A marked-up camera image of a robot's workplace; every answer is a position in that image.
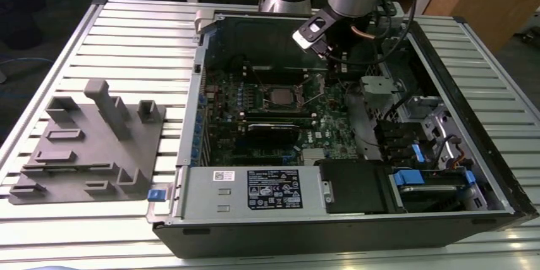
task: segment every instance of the blue latch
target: blue latch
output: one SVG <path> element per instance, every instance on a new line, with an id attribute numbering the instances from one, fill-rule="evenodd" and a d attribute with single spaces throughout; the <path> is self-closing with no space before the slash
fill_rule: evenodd
<path id="1" fill-rule="evenodd" d="M 420 170 L 400 170 L 393 176 L 397 186 L 425 184 Z"/>
<path id="2" fill-rule="evenodd" d="M 413 151 L 416 153 L 416 159 L 418 160 L 418 163 L 424 163 L 425 158 L 424 158 L 424 155 L 421 153 L 420 146 L 417 144 L 413 144 L 412 149 L 413 149 Z"/>
<path id="3" fill-rule="evenodd" d="M 465 171 L 465 178 L 466 178 L 466 182 L 469 183 L 469 185 L 476 183 L 476 178 L 474 178 L 474 174 L 472 174 L 472 171 Z"/>
<path id="4" fill-rule="evenodd" d="M 164 202 L 166 200 L 166 190 L 149 190 L 146 200 L 149 202 Z"/>

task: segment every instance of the aluminum extrusion table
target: aluminum extrusion table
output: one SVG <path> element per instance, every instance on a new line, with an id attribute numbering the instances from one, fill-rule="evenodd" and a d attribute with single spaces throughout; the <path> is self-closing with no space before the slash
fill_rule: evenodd
<path id="1" fill-rule="evenodd" d="M 146 269 L 524 269 L 540 264 L 540 219 L 477 234 L 440 249 L 264 258 L 182 260 L 146 223 L 146 201 L 13 206 L 10 185 L 45 129 L 50 96 L 84 97 L 89 78 L 105 78 L 126 104 L 153 99 L 166 106 L 153 183 L 173 180 L 200 8 L 252 6 L 108 0 L 92 4 L 56 64 L 0 150 L 0 269 L 66 266 Z M 516 178 L 540 204 L 540 115 L 466 24 L 421 16 L 418 23 L 476 111 Z M 166 213 L 166 203 L 154 206 Z"/>

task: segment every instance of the white sticker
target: white sticker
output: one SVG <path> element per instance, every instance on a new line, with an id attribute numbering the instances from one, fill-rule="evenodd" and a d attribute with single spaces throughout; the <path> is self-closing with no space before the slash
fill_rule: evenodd
<path id="1" fill-rule="evenodd" d="M 213 171 L 213 181 L 233 181 L 234 171 Z"/>

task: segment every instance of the gray plastic holder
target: gray plastic holder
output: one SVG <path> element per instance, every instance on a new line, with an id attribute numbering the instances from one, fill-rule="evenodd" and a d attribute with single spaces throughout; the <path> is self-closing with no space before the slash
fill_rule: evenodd
<path id="1" fill-rule="evenodd" d="M 12 204 L 145 199 L 150 188 L 165 107 L 124 105 L 104 80 L 84 94 L 96 104 L 53 97 L 49 124 L 12 187 Z"/>

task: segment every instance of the power supply label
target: power supply label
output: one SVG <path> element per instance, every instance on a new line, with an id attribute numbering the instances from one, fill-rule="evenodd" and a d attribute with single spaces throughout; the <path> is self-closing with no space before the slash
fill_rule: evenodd
<path id="1" fill-rule="evenodd" d="M 250 210 L 302 208 L 297 170 L 248 171 L 246 206 Z"/>

